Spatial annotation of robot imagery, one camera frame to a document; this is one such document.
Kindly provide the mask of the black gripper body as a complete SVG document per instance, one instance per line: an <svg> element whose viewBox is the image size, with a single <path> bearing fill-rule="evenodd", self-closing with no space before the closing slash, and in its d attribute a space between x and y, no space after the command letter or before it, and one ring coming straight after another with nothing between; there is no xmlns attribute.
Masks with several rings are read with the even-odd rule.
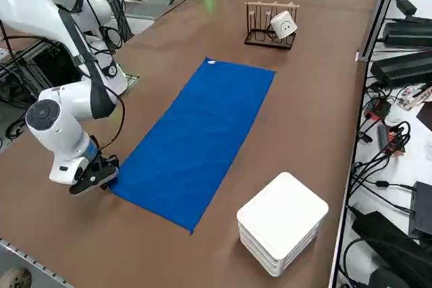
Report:
<svg viewBox="0 0 432 288"><path fill-rule="evenodd" d="M116 180L119 173L119 160L115 154L97 155L86 169L86 179L91 183L108 183Z"/></svg>

